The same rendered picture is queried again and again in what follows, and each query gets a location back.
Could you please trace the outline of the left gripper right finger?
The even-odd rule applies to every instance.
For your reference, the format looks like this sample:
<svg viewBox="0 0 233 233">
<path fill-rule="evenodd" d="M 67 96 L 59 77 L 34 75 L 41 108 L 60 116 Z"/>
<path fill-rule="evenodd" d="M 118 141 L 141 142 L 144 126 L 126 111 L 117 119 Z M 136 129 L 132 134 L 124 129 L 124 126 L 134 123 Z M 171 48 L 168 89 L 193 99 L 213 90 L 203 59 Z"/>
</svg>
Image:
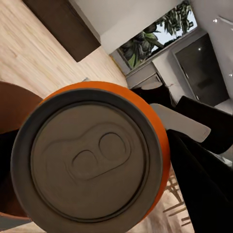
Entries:
<svg viewBox="0 0 233 233">
<path fill-rule="evenodd" d="M 195 233 L 233 233 L 233 169 L 182 132 L 169 129 L 167 137 Z"/>
</svg>

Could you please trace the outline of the can of soda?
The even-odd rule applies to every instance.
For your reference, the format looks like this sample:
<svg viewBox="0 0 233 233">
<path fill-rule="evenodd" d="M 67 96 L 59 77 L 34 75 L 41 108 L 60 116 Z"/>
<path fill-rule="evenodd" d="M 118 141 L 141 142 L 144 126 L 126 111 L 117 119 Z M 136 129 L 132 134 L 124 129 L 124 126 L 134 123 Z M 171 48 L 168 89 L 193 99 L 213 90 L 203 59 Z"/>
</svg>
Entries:
<svg viewBox="0 0 233 233">
<path fill-rule="evenodd" d="M 170 146 L 162 121 L 137 93 L 78 82 L 25 119 L 10 171 L 18 202 L 47 233 L 126 233 L 162 197 Z"/>
</svg>

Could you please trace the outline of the trash can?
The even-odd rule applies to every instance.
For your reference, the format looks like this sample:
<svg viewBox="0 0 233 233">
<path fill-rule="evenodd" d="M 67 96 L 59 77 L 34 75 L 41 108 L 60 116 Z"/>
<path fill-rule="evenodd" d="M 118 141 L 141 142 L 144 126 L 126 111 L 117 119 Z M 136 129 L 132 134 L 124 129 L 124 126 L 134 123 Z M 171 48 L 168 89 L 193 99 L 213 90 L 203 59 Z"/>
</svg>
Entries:
<svg viewBox="0 0 233 233">
<path fill-rule="evenodd" d="M 0 81 L 0 134 L 17 130 L 44 99 L 13 83 Z M 15 194 L 11 171 L 0 187 L 0 232 L 32 222 Z"/>
</svg>

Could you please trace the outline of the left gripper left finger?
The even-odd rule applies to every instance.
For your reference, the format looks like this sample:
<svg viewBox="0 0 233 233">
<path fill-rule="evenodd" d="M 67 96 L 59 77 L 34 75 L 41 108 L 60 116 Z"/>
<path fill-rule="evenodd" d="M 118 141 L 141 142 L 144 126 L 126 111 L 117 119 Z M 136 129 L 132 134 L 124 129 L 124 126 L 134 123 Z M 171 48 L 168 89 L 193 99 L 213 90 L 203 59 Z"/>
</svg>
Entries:
<svg viewBox="0 0 233 233">
<path fill-rule="evenodd" d="M 0 187 L 10 172 L 11 153 L 18 131 L 0 134 Z"/>
</svg>

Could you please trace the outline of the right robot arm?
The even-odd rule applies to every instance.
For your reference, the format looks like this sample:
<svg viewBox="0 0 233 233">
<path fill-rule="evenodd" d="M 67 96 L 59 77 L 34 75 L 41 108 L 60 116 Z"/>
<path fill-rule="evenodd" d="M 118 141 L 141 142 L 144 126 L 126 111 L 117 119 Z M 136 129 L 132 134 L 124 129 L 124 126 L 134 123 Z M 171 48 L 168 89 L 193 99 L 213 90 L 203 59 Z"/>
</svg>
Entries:
<svg viewBox="0 0 233 233">
<path fill-rule="evenodd" d="M 88 77 L 82 82 L 91 81 Z M 211 153 L 233 161 L 233 115 L 196 99 L 182 96 L 171 106 L 170 92 L 164 83 L 150 83 L 131 89 L 157 113 L 165 131 L 182 132 Z"/>
</svg>

